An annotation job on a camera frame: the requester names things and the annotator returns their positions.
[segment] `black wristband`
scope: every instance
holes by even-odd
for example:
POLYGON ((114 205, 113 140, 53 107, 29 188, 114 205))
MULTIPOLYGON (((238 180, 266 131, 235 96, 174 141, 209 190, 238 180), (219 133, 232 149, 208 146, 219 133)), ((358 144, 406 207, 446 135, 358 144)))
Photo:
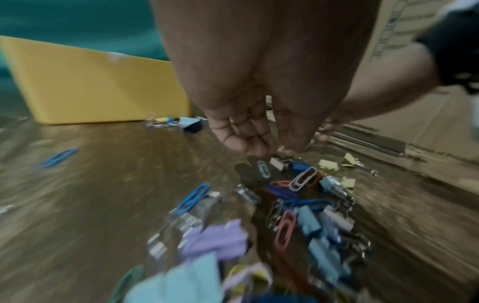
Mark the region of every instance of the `black wristband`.
POLYGON ((431 52, 443 85, 479 93, 479 3, 449 12, 416 41, 431 52))

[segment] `yellow plastic bin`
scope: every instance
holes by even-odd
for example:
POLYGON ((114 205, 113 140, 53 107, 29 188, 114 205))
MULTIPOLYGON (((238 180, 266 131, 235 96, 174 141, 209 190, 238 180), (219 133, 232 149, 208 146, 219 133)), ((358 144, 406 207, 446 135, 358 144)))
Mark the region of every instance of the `yellow plastic bin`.
POLYGON ((42 124, 188 117, 190 103, 167 61, 0 36, 32 115, 42 124))

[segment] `wooden surface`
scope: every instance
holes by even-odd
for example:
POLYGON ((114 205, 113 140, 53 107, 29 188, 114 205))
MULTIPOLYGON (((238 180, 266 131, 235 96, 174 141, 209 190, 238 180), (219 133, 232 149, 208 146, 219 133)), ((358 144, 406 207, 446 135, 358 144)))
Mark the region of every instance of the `wooden surface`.
MULTIPOLYGON (((221 192, 225 216, 241 218, 250 234, 242 262, 270 247, 269 202, 255 209, 234 194, 240 182, 264 184, 257 159, 229 152, 208 128, 184 135, 143 123, 19 121, 0 134, 0 205, 16 206, 0 218, 0 302, 106 302, 127 270, 148 261, 146 240, 168 211, 205 182, 221 192), (66 162, 38 169, 75 147, 66 162)), ((344 153, 314 145, 302 157, 317 164, 344 153)), ((355 283, 385 303, 466 302, 479 277, 479 198, 356 156, 380 177, 333 174, 356 178, 351 216, 373 244, 367 264, 354 268, 355 283)), ((303 244, 289 251, 301 270, 309 262, 303 244)))

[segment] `lavender binder clip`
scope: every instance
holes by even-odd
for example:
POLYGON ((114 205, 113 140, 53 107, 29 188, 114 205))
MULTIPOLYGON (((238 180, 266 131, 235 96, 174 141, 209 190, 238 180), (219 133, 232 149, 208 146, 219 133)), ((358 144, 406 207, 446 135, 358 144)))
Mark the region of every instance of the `lavender binder clip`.
POLYGON ((210 252, 216 252, 220 261, 244 256, 248 234, 241 228, 241 220, 223 225, 211 225, 202 231, 191 229, 178 246, 184 261, 190 261, 210 252))

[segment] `teal curtain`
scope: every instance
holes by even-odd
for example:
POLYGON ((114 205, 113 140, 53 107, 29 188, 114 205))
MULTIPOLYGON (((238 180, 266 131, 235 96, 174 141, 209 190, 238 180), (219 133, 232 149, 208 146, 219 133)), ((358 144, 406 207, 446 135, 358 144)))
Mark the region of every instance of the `teal curtain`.
POLYGON ((0 34, 168 59, 148 0, 0 0, 0 34))

